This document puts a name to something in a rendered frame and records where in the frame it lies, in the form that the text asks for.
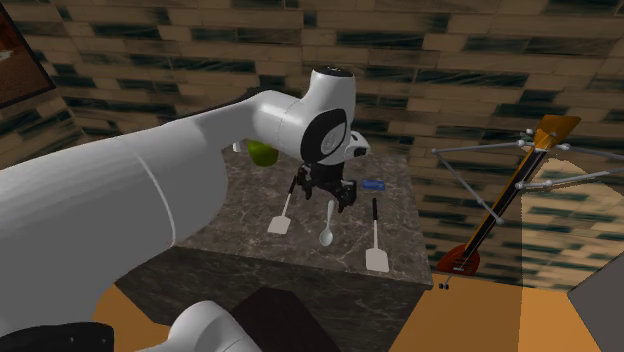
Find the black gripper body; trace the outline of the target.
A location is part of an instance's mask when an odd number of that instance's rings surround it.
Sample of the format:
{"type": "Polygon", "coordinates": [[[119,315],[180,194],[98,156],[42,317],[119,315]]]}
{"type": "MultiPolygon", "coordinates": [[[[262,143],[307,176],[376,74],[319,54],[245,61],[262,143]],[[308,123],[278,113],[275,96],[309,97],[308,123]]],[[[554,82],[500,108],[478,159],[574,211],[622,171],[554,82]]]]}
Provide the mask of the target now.
{"type": "Polygon", "coordinates": [[[343,186],[343,171],[343,163],[335,165],[303,163],[297,171],[297,184],[304,189],[312,187],[339,189],[343,186]]]}

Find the white spoon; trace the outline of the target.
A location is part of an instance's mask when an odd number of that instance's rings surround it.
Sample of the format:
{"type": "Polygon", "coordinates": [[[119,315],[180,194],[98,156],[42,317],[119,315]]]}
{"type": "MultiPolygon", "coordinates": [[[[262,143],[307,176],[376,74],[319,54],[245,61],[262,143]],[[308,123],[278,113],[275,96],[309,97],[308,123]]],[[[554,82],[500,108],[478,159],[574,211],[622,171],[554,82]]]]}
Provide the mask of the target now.
{"type": "Polygon", "coordinates": [[[322,246],[329,246],[333,241],[333,233],[331,231],[331,220],[334,212],[335,202],[333,200],[329,200],[327,203],[327,213],[326,213],[326,221],[325,228],[321,231],[319,235],[319,243],[322,246]]]}

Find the green apple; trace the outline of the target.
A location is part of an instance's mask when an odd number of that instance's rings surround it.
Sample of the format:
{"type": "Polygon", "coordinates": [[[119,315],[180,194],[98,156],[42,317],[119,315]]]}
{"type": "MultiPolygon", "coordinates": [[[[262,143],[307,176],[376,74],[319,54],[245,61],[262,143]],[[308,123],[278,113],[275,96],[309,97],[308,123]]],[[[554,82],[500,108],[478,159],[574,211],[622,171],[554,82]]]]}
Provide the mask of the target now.
{"type": "Polygon", "coordinates": [[[247,151],[253,163],[261,167],[274,165],[279,158],[279,151],[271,145],[255,141],[247,141],[247,151]]]}

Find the dark marble counter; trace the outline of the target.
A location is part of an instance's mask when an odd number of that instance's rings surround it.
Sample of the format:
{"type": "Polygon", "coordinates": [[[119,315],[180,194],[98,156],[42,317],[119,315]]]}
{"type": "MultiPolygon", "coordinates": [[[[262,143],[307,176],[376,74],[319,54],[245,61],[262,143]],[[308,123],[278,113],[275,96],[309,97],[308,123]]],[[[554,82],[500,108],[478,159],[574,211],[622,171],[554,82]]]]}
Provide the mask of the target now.
{"type": "Polygon", "coordinates": [[[286,234],[268,233],[281,214],[298,162],[271,167],[224,152],[226,201],[199,233],[122,277],[118,288],[150,319],[171,324],[193,303],[212,300],[228,311],[259,288],[293,292],[342,352],[389,352],[423,293],[433,285],[405,157],[371,153],[349,161],[348,179],[382,180],[384,191],[359,189],[338,212],[335,198],[295,187],[286,234]],[[379,247],[389,272],[366,268],[373,246],[372,198],[378,202],[379,247]],[[335,202],[333,241],[319,243],[327,203],[335,202]]]}

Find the grey metal rod stand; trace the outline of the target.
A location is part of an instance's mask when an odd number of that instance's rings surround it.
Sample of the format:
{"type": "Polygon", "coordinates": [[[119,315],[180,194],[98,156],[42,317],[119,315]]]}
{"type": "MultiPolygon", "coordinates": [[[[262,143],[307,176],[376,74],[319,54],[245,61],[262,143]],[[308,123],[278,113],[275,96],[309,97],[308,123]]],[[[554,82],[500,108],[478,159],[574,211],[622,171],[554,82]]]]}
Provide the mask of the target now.
{"type": "MultiPolygon", "coordinates": [[[[529,151],[527,152],[526,156],[529,156],[530,153],[533,153],[533,154],[537,153],[538,155],[544,156],[549,151],[552,151],[554,149],[560,149],[562,151],[572,151],[572,152],[582,153],[582,154],[597,155],[597,156],[606,157],[608,159],[624,161],[624,155],[620,155],[620,154],[602,152],[602,151],[591,150],[587,148],[580,148],[576,146],[571,146],[570,144],[567,144],[567,143],[555,145],[554,140],[556,137],[557,137],[557,134],[555,132],[549,133],[545,137],[545,141],[546,141],[545,148],[537,148],[536,144],[533,142],[527,142],[525,140],[517,140],[516,142],[497,143],[497,144],[488,144],[488,145],[479,145],[479,146],[470,146],[470,147],[455,147],[455,148],[443,148],[443,149],[433,148],[431,150],[431,154],[437,157],[439,162],[448,169],[448,171],[460,182],[461,185],[464,186],[464,188],[473,196],[475,201],[480,206],[482,206],[494,218],[496,224],[503,224],[504,220],[501,217],[503,210],[497,213],[490,206],[488,206],[485,200],[482,199],[478,195],[478,193],[462,178],[462,176],[459,175],[455,171],[455,169],[447,162],[447,160],[442,156],[442,153],[459,152],[459,151],[476,151],[476,150],[496,149],[496,148],[528,147],[529,151]]],[[[548,188],[554,185],[589,180],[589,179],[593,179],[596,177],[612,175],[612,174],[621,173],[621,172],[624,172],[624,168],[610,169],[610,170],[585,174],[582,176],[574,176],[574,177],[557,179],[557,180],[546,180],[544,182],[538,182],[538,183],[527,183],[526,179],[530,175],[530,171],[527,171],[521,174],[521,181],[511,180],[511,185],[508,186],[508,189],[520,191],[520,190],[527,190],[527,189],[548,188]]]]}

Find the dark robot stand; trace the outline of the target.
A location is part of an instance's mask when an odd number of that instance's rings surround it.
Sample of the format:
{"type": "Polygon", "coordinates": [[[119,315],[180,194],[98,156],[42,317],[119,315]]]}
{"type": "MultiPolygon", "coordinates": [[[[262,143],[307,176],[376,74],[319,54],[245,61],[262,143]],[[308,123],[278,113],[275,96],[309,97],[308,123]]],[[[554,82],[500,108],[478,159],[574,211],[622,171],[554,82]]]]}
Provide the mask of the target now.
{"type": "Polygon", "coordinates": [[[263,352],[342,352],[291,291],[259,288],[231,314],[263,352]]]}

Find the grey block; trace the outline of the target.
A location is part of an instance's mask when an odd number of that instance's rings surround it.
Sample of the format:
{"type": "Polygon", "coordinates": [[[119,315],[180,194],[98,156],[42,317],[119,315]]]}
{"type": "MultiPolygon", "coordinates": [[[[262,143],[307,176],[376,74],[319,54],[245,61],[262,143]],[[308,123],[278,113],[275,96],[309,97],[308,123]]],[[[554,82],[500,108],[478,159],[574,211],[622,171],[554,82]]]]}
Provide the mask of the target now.
{"type": "Polygon", "coordinates": [[[624,252],[567,297],[602,352],[624,352],[624,252]]]}

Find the short black-handled white spatula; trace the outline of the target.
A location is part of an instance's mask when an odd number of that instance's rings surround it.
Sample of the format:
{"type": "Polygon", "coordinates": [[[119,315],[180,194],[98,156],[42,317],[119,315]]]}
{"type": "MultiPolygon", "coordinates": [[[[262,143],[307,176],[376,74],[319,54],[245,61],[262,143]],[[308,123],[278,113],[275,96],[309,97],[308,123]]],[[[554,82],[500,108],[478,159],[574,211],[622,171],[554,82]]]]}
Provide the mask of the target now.
{"type": "Polygon", "coordinates": [[[287,198],[283,206],[282,212],[280,215],[272,218],[267,229],[268,233],[272,233],[272,234],[286,234],[287,233],[291,219],[286,216],[286,213],[287,213],[287,209],[291,200],[291,196],[292,196],[292,193],[294,191],[296,184],[297,184],[297,177],[294,176],[292,179],[291,185],[289,187],[289,191],[288,191],[287,198]]]}

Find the long black-handled white spatula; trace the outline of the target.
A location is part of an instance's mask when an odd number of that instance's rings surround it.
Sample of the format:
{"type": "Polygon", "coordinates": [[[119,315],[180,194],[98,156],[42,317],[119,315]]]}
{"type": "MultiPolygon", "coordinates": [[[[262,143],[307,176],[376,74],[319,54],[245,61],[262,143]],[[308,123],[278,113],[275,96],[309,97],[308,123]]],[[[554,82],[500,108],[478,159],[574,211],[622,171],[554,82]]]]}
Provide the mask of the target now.
{"type": "Polygon", "coordinates": [[[366,250],[366,268],[370,271],[388,273],[389,260],[387,252],[379,247],[378,237],[378,202],[375,197],[372,198],[372,217],[373,217],[373,246],[366,250]]]}

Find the dark framed wall picture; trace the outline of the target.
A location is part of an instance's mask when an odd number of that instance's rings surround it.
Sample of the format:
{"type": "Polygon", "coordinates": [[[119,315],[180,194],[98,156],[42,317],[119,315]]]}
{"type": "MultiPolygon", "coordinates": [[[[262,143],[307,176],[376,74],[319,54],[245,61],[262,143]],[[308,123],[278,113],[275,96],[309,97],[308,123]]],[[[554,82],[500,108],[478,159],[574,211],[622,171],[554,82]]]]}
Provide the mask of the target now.
{"type": "Polygon", "coordinates": [[[0,4],[0,109],[55,88],[15,22],[0,4]]]}

